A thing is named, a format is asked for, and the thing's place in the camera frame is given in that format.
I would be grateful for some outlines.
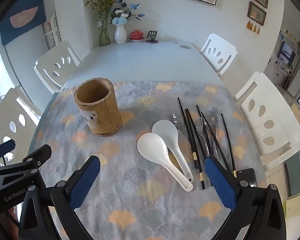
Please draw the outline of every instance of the blue gripper pad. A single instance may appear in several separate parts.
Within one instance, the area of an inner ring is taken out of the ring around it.
[[[69,205],[71,210],[81,207],[99,172],[100,160],[98,157],[94,156],[93,161],[83,171],[82,175],[80,176],[76,184],[74,184],[74,187],[69,193]]]
[[[211,158],[206,159],[204,169],[223,205],[233,211],[237,203],[235,190]]]

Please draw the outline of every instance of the white spoon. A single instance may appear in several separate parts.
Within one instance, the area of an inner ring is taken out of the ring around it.
[[[192,183],[170,161],[167,146],[159,135],[146,133],[141,136],[138,150],[147,160],[165,167],[185,191],[193,189]]]
[[[178,130],[174,126],[174,124],[168,120],[160,120],[153,125],[152,132],[159,135],[164,140],[166,146],[170,149],[170,151],[175,156],[177,162],[179,163],[180,168],[185,177],[190,182],[193,182],[193,176],[189,165],[186,162],[186,159],[184,158],[179,148]]]

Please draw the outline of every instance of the metal fork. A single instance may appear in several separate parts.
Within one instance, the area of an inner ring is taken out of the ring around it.
[[[217,129],[216,129],[216,125],[218,124],[218,107],[217,106],[214,106],[212,108],[211,117],[213,119],[213,131],[214,131],[214,134],[215,134],[216,138],[218,139]],[[217,156],[218,155],[217,147],[215,147],[215,150],[214,150],[214,147],[213,147],[213,151],[216,151],[216,156]]]
[[[201,136],[203,142],[204,142],[204,145],[206,147],[206,152],[207,152],[207,156],[210,155],[210,152],[208,150],[208,145],[207,145],[207,142],[206,140],[204,140],[204,132],[203,132],[203,121],[202,121],[202,117],[199,116],[195,119],[195,126],[197,128],[197,132],[199,133],[199,135]]]

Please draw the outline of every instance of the bamboo pen holder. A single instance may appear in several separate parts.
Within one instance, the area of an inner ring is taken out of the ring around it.
[[[105,78],[93,78],[74,92],[74,101],[90,130],[99,136],[114,134],[121,122],[113,84]]]

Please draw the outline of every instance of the label on bamboo cup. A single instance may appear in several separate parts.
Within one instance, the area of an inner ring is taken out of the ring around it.
[[[82,109],[79,110],[81,111],[88,125],[97,126],[96,124],[97,124],[98,115],[96,111],[84,111]]]

